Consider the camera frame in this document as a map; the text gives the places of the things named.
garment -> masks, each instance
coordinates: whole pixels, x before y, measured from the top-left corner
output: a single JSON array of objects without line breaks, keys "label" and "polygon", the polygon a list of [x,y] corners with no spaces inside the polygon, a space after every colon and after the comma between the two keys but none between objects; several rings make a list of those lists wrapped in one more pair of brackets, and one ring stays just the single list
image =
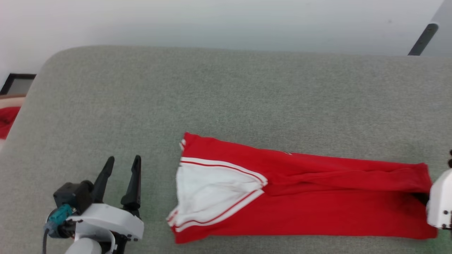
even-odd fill
[{"label": "garment", "polygon": [[184,135],[176,243],[208,235],[374,235],[434,238],[425,205],[426,164],[256,149]]},{"label": "garment", "polygon": [[0,139],[6,139],[20,107],[0,108]]}]

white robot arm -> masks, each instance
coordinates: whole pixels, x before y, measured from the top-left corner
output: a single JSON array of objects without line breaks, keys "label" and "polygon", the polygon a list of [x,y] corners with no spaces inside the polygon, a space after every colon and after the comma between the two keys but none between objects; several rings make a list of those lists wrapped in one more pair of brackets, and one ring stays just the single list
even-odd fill
[{"label": "white robot arm", "polygon": [[141,206],[141,157],[136,156],[122,209],[103,203],[107,180],[114,158],[107,160],[94,184],[66,183],[54,194],[57,209],[47,219],[42,253],[46,252],[47,235],[74,239],[66,254],[123,254],[128,241],[143,238]]},{"label": "white robot arm", "polygon": [[430,189],[427,204],[427,223],[440,229],[452,229],[452,160]]}]

red cloth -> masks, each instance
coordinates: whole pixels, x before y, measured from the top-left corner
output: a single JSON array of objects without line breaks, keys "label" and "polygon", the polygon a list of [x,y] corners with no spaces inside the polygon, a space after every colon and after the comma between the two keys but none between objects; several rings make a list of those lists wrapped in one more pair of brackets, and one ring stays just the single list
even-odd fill
[{"label": "red cloth", "polygon": [[6,139],[20,107],[0,108],[0,139]]},{"label": "red cloth", "polygon": [[176,243],[208,235],[437,236],[425,206],[411,195],[430,191],[426,164],[285,153],[189,133],[182,145],[183,158],[229,162],[262,174],[268,184],[221,222],[180,232],[170,223]]}]

gray couch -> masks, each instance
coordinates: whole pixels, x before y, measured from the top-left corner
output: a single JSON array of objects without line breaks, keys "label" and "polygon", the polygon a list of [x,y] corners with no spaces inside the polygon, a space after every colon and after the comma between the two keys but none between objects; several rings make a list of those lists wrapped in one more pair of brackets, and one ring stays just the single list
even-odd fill
[{"label": "gray couch", "polygon": [[[436,179],[452,148],[451,83],[452,59],[114,46],[60,52],[37,75],[0,153],[0,253],[40,253],[52,193],[68,181],[94,181],[111,155],[104,201],[119,206],[136,154],[146,227],[128,254],[450,253],[446,231],[427,241],[213,236],[176,245],[165,217],[177,202],[185,131],[258,148],[425,162]],[[48,253],[70,244],[49,239]]]}]

black cable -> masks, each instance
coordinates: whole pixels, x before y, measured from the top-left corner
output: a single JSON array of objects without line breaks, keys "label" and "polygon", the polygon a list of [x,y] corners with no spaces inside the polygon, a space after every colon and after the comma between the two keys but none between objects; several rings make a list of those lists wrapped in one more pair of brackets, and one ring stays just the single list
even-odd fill
[{"label": "black cable", "polygon": [[42,254],[46,254],[47,252],[47,235],[49,233],[50,229],[46,228],[44,230],[44,237],[42,238]]}]

